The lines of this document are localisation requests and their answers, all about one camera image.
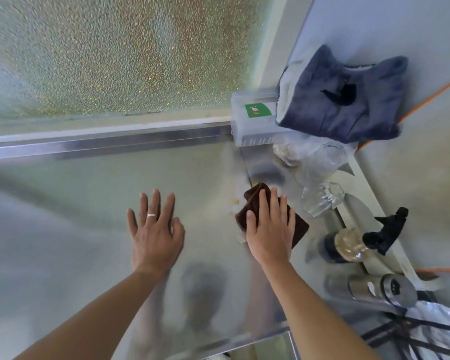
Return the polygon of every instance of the left hand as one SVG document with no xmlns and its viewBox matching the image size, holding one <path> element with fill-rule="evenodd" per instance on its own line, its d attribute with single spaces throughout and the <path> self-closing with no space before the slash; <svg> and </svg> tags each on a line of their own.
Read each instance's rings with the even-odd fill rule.
<svg viewBox="0 0 450 360">
<path fill-rule="evenodd" d="M 150 207 L 147 195 L 140 193 L 138 223 L 135 212 L 128 209 L 126 217 L 133 241 L 131 260 L 133 270 L 149 273 L 161 279 L 173 266 L 185 235 L 185 229 L 178 217 L 173 218 L 170 232 L 169 221 L 174 203 L 175 195 L 171 193 L 160 213 L 160 191 L 154 189 Z"/>
</svg>

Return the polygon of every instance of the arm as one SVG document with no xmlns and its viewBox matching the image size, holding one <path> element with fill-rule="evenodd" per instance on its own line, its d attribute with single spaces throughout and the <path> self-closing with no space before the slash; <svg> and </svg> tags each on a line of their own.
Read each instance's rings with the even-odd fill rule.
<svg viewBox="0 0 450 360">
<path fill-rule="evenodd" d="M 295 212 L 287 217 L 287 198 L 278 203 L 271 190 L 270 208 L 260 193 L 258 226 L 247 212 L 246 241 L 270 281 L 303 359 L 379 359 L 378 355 L 303 281 L 290 264 Z"/>
<path fill-rule="evenodd" d="M 147 196 L 140 194 L 137 224 L 135 213 L 128 210 L 128 228 L 133 241 L 134 272 L 113 288 L 89 303 L 76 315 L 37 341 L 16 360 L 108 360 L 117 348 L 128 326 L 155 285 L 174 264 L 183 243 L 184 229 L 173 219 L 168 222 L 175 197 L 168 197 L 158 216 L 160 192 L 154 190 L 148 207 Z"/>
</svg>

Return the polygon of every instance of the green label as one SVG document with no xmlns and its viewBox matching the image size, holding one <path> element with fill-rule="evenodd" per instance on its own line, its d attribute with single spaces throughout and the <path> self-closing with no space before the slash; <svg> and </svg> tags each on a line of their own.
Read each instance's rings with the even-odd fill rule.
<svg viewBox="0 0 450 360">
<path fill-rule="evenodd" d="M 261 118 L 262 116 L 271 116 L 270 109 L 263 103 L 249 103 L 245 105 L 246 113 L 249 118 Z"/>
</svg>

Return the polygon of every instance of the stainless steel countertop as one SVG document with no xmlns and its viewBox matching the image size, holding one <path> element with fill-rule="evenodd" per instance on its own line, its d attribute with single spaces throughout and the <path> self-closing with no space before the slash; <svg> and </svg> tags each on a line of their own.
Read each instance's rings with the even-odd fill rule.
<svg viewBox="0 0 450 360">
<path fill-rule="evenodd" d="M 112 155 L 0 161 L 0 359 L 17 355 L 130 273 L 126 209 L 153 188 L 175 192 L 185 246 L 114 359 L 203 358 L 288 331 L 264 273 L 237 240 L 234 214 L 249 179 L 286 193 L 310 224 L 291 262 L 320 296 L 330 299 L 328 275 L 363 272 L 314 254 L 315 240 L 341 228 L 340 220 L 335 212 L 314 219 L 301 209 L 293 171 L 271 146 L 238 149 L 230 138 L 209 138 Z"/>
</svg>

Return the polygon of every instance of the metal canister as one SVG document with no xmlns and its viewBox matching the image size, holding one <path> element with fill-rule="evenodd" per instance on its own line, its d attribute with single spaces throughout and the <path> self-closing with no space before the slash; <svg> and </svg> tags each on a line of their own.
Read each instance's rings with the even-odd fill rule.
<svg viewBox="0 0 450 360">
<path fill-rule="evenodd" d="M 417 291 L 407 277 L 399 274 L 383 276 L 352 274 L 348 277 L 348 290 L 362 303 L 391 304 L 410 308 L 418 300 Z"/>
</svg>

